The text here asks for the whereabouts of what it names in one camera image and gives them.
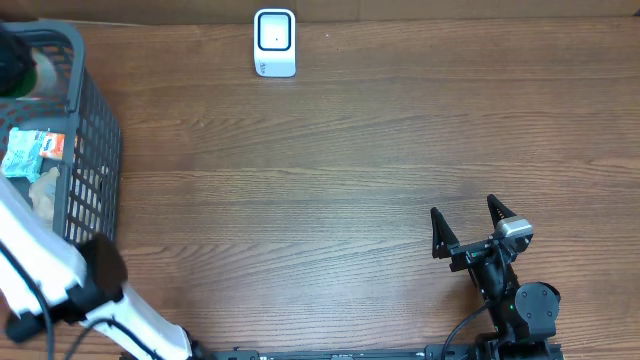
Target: wooden table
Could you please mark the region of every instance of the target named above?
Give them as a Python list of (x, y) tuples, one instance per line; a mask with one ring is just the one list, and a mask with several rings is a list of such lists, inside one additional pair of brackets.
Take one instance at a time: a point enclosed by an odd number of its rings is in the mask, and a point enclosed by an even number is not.
[(480, 296), (431, 258), (429, 209), (479, 240), (493, 192), (535, 225), (514, 267), (561, 291), (567, 359), (640, 357), (639, 18), (301, 24), (293, 79), (256, 76), (250, 25), (81, 32), (131, 283), (211, 348), (443, 342)]

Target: snack package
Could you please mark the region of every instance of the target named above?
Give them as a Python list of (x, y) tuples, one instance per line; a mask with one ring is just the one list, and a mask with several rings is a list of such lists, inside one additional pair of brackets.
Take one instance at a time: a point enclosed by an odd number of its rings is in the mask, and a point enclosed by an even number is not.
[(40, 148), (45, 135), (41, 131), (11, 129), (7, 152), (0, 168), (4, 176), (26, 177), (32, 183), (38, 180), (42, 167)]
[(56, 182), (60, 176), (58, 168), (53, 167), (31, 184), (29, 197), (33, 203), (33, 212), (51, 228), (53, 225), (53, 211), (56, 203)]
[(46, 133), (40, 156), (48, 159), (62, 160), (64, 150), (64, 134)]

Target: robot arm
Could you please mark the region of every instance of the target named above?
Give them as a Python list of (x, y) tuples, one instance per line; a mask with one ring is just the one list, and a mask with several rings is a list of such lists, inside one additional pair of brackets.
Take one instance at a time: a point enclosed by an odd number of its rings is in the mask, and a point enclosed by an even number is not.
[[(438, 209), (431, 209), (433, 257), (451, 258), (452, 272), (469, 272), (485, 301), (479, 312), (487, 309), (496, 329), (478, 335), (475, 346), (463, 352), (470, 359), (560, 359), (560, 347), (548, 341), (556, 334), (560, 293), (546, 283), (520, 285), (511, 266), (531, 243), (533, 226), (495, 196), (489, 195), (487, 203), (495, 231), (467, 245), (460, 245)], [(434, 348), (443, 360), (450, 340), (444, 348)]]
[[(38, 285), (52, 321), (112, 319), (133, 332), (160, 359), (190, 359), (186, 332), (160, 316), (127, 283), (114, 244), (96, 236), (78, 248), (45, 229), (11, 183), (0, 176), (0, 241)], [(42, 309), (25, 281), (0, 256), (0, 289), (14, 313), (7, 336), (24, 342), (45, 329)], [(152, 358), (124, 332), (107, 323), (94, 327), (137, 359)]]

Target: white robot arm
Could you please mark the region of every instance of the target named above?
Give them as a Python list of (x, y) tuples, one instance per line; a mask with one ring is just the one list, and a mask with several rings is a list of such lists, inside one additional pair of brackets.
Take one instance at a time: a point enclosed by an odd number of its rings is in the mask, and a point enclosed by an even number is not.
[(53, 323), (77, 321), (91, 326), (137, 359), (194, 359), (187, 333), (160, 316), (129, 286), (126, 267), (113, 243), (96, 236), (79, 248), (68, 244), (43, 226), (2, 175), (0, 243), (5, 255), (0, 256), (0, 289), (14, 313), (7, 323), (7, 336), (13, 341), (26, 341), (46, 326), (34, 292), (9, 257), (39, 288)]

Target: gray plastic basket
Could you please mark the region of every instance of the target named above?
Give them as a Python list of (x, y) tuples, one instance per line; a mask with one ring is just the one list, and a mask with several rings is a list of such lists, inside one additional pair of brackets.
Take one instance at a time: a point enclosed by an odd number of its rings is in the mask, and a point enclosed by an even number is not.
[[(85, 66), (82, 37), (71, 25), (41, 20), (6, 23), (5, 27), (53, 62), (64, 88), (42, 101), (0, 98), (0, 159), (9, 131), (41, 130), (64, 133), (61, 161), (45, 159), (42, 172), (57, 166), (53, 231), (78, 244), (94, 232), (115, 239), (120, 185), (122, 135), (109, 105)], [(10, 179), (31, 205), (30, 183)]]

